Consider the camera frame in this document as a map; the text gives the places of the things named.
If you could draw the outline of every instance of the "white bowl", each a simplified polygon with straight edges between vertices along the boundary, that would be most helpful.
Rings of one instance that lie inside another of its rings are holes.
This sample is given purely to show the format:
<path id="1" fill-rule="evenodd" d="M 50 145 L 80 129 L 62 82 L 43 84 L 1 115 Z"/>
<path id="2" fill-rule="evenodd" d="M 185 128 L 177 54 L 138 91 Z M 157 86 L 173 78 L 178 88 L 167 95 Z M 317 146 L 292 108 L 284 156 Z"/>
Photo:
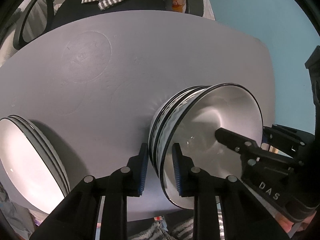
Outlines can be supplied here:
<path id="1" fill-rule="evenodd" d="M 261 145 L 262 115 L 253 95 L 237 84 L 212 86 L 183 101 L 171 114 L 157 145 L 159 178 L 167 198 L 181 208 L 193 209 L 192 197 L 182 198 L 176 188 L 172 145 L 212 176 L 241 177 L 240 155 L 218 143 L 215 131 L 223 127 Z"/>
<path id="2" fill-rule="evenodd" d="M 22 123 L 22 121 L 12 117 L 6 117 L 5 119 L 10 120 L 16 126 L 18 126 L 22 133 L 28 138 L 29 142 L 34 147 L 36 152 L 39 154 L 42 161 L 49 169 L 51 175 L 54 177 L 55 181 L 59 185 L 63 195 L 67 196 L 68 188 L 66 183 L 64 182 L 61 169 L 59 168 L 57 162 L 52 159 L 53 156 L 51 156 L 52 154 L 48 147 L 44 145 L 43 142 L 41 142 L 42 139 L 39 138 L 39 136 L 35 136 L 34 133 L 24 123 Z"/>
<path id="3" fill-rule="evenodd" d="M 56 150 L 54 149 L 54 147 L 52 146 L 52 144 L 50 143 L 50 141 L 46 138 L 46 136 L 44 136 L 44 134 L 41 132 L 41 130 L 31 121 L 18 116 L 18 115 L 10 115 L 8 118 L 14 118 L 14 119 L 18 119 L 20 122 L 22 122 L 30 131 L 31 133 L 33 133 L 33 135 L 40 140 L 42 140 L 42 143 L 44 143 L 45 147 L 47 147 L 48 149 L 48 154 L 50 154 L 51 158 L 53 159 L 53 161 L 55 160 L 57 163 L 57 168 L 61 170 L 62 176 L 63 176 L 63 181 L 64 184 L 66 185 L 66 190 L 67 193 L 70 192 L 70 183 L 69 183 L 69 179 L 66 173 L 66 170 L 62 164 L 62 161 L 60 160 Z"/>
<path id="4" fill-rule="evenodd" d="M 0 120 L 0 158 L 21 195 L 50 214 L 64 195 L 25 134 L 9 119 Z"/>

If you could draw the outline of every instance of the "table surface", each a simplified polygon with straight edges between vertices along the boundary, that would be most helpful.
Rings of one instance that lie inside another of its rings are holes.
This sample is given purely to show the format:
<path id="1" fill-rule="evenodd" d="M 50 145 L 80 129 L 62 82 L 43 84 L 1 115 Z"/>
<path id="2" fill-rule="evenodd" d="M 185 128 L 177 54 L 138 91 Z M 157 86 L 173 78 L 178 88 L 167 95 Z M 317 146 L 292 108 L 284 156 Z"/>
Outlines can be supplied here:
<path id="1" fill-rule="evenodd" d="M 165 11 L 97 15 L 37 38 L 0 68 L 0 117 L 33 121 L 61 158 L 70 186 L 110 175 L 147 142 L 151 119 L 187 87 L 234 82 L 257 99 L 264 125 L 274 121 L 275 85 L 268 49 L 218 22 Z M 30 207 L 0 171 L 12 201 Z M 178 208 L 149 162 L 145 191 L 128 198 L 128 220 Z"/>

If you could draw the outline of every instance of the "chair backrest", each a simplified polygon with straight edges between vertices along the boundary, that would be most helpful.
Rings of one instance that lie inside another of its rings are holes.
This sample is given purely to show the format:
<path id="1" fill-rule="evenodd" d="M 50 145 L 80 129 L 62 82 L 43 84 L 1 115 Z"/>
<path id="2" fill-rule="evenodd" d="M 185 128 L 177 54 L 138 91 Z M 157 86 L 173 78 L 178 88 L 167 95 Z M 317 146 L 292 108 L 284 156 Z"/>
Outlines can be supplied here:
<path id="1" fill-rule="evenodd" d="M 31 42 L 25 41 L 23 38 L 23 29 L 25 28 L 31 10 L 37 1 L 38 0 L 32 0 L 17 21 L 17 27 L 13 38 L 13 47 L 17 50 Z M 62 25 L 98 14 L 129 10 L 172 11 L 173 0 L 123 0 L 105 10 L 99 9 L 97 1 L 89 3 L 81 3 L 81 1 L 82 0 L 65 0 L 56 12 L 56 15 L 54 15 L 52 0 L 46 0 L 47 23 L 44 31 L 38 35 L 38 37 Z M 186 0 L 185 13 L 202 17 L 204 13 L 203 0 Z"/>

